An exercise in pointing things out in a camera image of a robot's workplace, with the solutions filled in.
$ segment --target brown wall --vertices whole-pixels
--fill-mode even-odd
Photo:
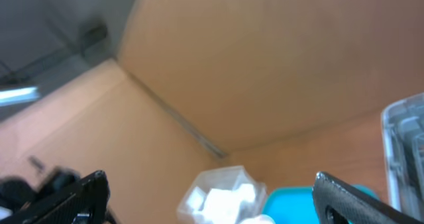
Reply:
[[[0,124],[0,175],[39,183],[27,158],[83,175],[106,171],[122,223],[175,223],[178,202],[202,170],[203,148],[107,61]]]
[[[424,0],[140,0],[120,63],[224,151],[424,89]]]

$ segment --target blue plate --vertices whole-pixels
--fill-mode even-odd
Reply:
[[[354,186],[378,199],[371,189],[361,185]],[[279,188],[273,191],[262,214],[269,215],[276,224],[319,224],[312,200],[312,187]]]

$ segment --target cardboard panel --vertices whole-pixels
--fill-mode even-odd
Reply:
[[[9,137],[0,139],[7,154],[2,176],[18,174],[37,185],[30,155],[48,169],[106,171],[110,204],[122,223],[175,223],[194,178],[216,165],[113,61],[12,117],[0,136]]]
[[[120,63],[224,151],[423,91],[424,0],[140,0]]]

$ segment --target beige surface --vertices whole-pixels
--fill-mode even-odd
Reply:
[[[230,165],[243,164],[268,191],[312,186],[318,171],[350,184],[373,189],[388,202],[380,112],[372,112],[332,127],[232,153]]]
[[[210,156],[145,92],[108,61],[0,126],[0,175],[40,178],[49,168],[106,171],[122,223],[175,223],[176,206]]]
[[[225,151],[422,92],[424,0],[140,0],[121,64]]]

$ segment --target turquoise tray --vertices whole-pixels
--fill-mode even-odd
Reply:
[[[361,185],[354,187],[378,199],[371,189]],[[273,191],[262,214],[269,215],[276,224],[319,224],[312,200],[312,187],[279,188]]]

